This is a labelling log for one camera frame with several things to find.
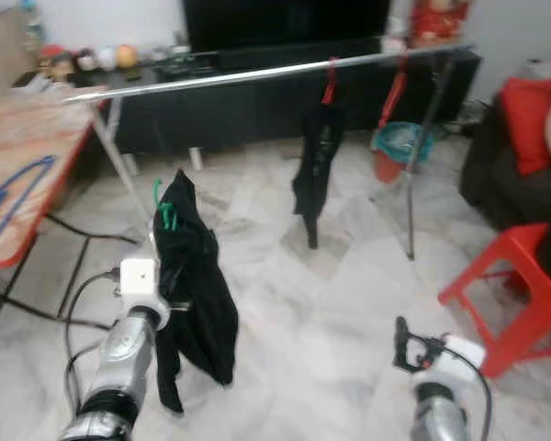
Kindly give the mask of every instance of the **white tiled floor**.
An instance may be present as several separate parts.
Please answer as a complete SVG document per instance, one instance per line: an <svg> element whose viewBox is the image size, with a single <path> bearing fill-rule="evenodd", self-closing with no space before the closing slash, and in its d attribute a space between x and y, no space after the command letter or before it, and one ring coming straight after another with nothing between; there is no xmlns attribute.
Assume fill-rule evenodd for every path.
<svg viewBox="0 0 551 441"><path fill-rule="evenodd" d="M436 295L495 233L456 191L466 143L440 142L416 181L417 259L411 263L390 221L403 225L403 206L390 203L391 195L378 205L367 198L382 186L364 139L350 136L335 159L318 251L308 249L300 219L291 214L300 141L211 153L199 173L185 155L141 161L137 182L148 200L153 180L169 183L178 167L195 182L202 218L219 238L241 327L231 387L224 390L185 363L178 380L184 418L160 405L152 366L137 441L408 439L414 399L408 375L391 366L394 319L405 315L421 334L476 338L465 317L441 307ZM101 177L59 215L87 230L137 234L138 220L114 176ZM12 297L55 311L81 240L47 221L41 230ZM130 250L94 242L79 279L109 269ZM105 281L93 285L77 316L111 322L118 312L111 289ZM73 331L77 347L101 336ZM0 441L56 439L70 418L64 363L60 325L4 310ZM95 355L80 363L84 382L95 365ZM492 440L551 440L551 360L515 368L492 386ZM478 384L465 401L478 439Z"/></svg>

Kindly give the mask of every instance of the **black jacket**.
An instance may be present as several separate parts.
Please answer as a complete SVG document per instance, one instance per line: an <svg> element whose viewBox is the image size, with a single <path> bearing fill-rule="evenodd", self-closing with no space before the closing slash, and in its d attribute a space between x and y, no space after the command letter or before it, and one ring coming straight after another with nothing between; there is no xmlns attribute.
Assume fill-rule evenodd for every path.
<svg viewBox="0 0 551 441"><path fill-rule="evenodd" d="M344 113L335 105L319 104L302 121L304 152L292 188L295 214L301 214L309 247L318 248L317 219L327 198L331 162L343 140Z"/></svg>
<svg viewBox="0 0 551 441"><path fill-rule="evenodd" d="M170 303L190 301L187 312L172 311L157 333L157 386L162 403L181 413L175 376L181 352L220 384L232 382L238 313L218 267L219 246L200 219L194 184L179 170L161 202L174 204L177 229L164 228L155 213L155 242L161 259L160 294Z"/></svg>

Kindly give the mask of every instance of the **red stool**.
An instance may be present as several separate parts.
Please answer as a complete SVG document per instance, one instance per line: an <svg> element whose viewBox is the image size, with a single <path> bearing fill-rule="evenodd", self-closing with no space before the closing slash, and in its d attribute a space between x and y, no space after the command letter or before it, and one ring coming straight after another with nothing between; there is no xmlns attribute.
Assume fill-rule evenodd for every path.
<svg viewBox="0 0 551 441"><path fill-rule="evenodd" d="M538 223L510 228L490 244L488 249L459 276L449 288L439 295L445 305L457 299L468 310L484 340L487 357L482 372L488 377L498 377L518 361L551 356L551 348L535 352L532 347L551 331L551 279L535 259L536 247L545 235L548 225ZM484 271L498 260L510 262L515 271L484 275ZM464 289L476 278L514 275L523 278L530 290L527 307L504 330L495 337L484 323Z"/></svg>

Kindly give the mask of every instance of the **dark sofa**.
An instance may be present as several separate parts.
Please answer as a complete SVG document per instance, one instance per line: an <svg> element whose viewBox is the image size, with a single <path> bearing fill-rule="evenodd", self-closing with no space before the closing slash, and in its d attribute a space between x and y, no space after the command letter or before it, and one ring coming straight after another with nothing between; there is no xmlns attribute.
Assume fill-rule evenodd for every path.
<svg viewBox="0 0 551 441"><path fill-rule="evenodd" d="M459 192L498 229L546 221L551 225L551 167L522 176L498 97L494 98L472 141ZM551 277L551 228L537 250Z"/></svg>

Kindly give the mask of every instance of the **television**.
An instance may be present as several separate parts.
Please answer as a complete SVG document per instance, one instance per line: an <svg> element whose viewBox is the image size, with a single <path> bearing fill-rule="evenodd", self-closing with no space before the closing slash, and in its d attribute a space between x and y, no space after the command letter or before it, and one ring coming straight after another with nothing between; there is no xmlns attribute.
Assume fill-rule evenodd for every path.
<svg viewBox="0 0 551 441"><path fill-rule="evenodd" d="M383 34L390 0L183 0L197 52Z"/></svg>

